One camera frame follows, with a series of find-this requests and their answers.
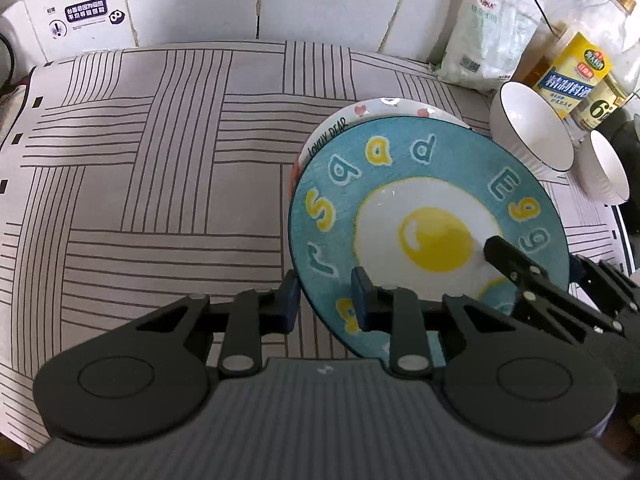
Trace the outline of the pink carrot lovely bear plate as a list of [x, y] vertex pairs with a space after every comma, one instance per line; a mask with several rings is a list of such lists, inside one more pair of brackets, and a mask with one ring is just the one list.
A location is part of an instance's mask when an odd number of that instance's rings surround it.
[[290, 177], [290, 192], [293, 197], [300, 175], [322, 148], [331, 140], [348, 129], [371, 120], [387, 117], [432, 118], [441, 122], [450, 122], [463, 128], [471, 128], [462, 119], [451, 115], [436, 106], [403, 98], [375, 98], [345, 106], [326, 118], [311, 133], [298, 153]]

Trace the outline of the cooking wine bottle yellow label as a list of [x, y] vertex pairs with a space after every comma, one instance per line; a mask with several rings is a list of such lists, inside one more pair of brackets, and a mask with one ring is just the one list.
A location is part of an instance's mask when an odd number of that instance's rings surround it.
[[513, 79], [565, 118], [612, 70], [635, 7], [636, 0], [604, 0], [569, 10], [556, 23], [556, 35], [523, 56]]

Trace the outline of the small white bowl near vinegar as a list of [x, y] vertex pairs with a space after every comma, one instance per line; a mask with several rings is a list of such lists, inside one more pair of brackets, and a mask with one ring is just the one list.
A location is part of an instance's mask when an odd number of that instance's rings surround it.
[[611, 143], [597, 130], [580, 142], [575, 174], [590, 200], [607, 205], [621, 205], [629, 200], [629, 183], [622, 162]]

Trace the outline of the striped white tablecloth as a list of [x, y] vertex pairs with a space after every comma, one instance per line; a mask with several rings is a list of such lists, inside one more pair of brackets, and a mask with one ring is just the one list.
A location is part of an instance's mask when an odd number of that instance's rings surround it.
[[314, 42], [88, 53], [32, 72], [1, 145], [1, 431], [48, 440], [42, 363], [187, 292], [288, 270], [294, 160], [341, 108], [400, 96], [488, 130], [423, 63]]

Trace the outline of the teal fried egg plate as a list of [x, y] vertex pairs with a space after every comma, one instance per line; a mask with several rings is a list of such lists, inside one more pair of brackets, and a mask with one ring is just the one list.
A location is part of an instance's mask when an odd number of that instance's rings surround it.
[[515, 286], [483, 252], [496, 235], [567, 286], [564, 229], [541, 183], [499, 144], [433, 118], [380, 118], [340, 134], [308, 162], [288, 211], [311, 307], [364, 358], [386, 359], [390, 338], [359, 327], [352, 270], [423, 300], [465, 295], [509, 313]]

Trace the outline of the white salt bag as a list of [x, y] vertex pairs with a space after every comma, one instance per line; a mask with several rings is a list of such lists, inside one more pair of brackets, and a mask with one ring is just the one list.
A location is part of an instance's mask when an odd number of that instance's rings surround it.
[[462, 0], [437, 78], [497, 90], [515, 73], [540, 21], [535, 0]]

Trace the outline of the white vinegar bottle yellow cap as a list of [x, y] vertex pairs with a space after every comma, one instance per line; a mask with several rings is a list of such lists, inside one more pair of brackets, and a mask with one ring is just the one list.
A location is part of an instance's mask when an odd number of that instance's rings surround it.
[[570, 118], [579, 128], [591, 131], [608, 116], [622, 107], [634, 93], [633, 86], [622, 84], [612, 75], [606, 75], [585, 99], [570, 112]]

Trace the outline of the wall sticker label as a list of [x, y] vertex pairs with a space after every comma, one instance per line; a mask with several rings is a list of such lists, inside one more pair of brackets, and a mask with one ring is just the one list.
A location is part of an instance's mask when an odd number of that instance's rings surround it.
[[126, 0], [26, 0], [49, 60], [134, 45]]

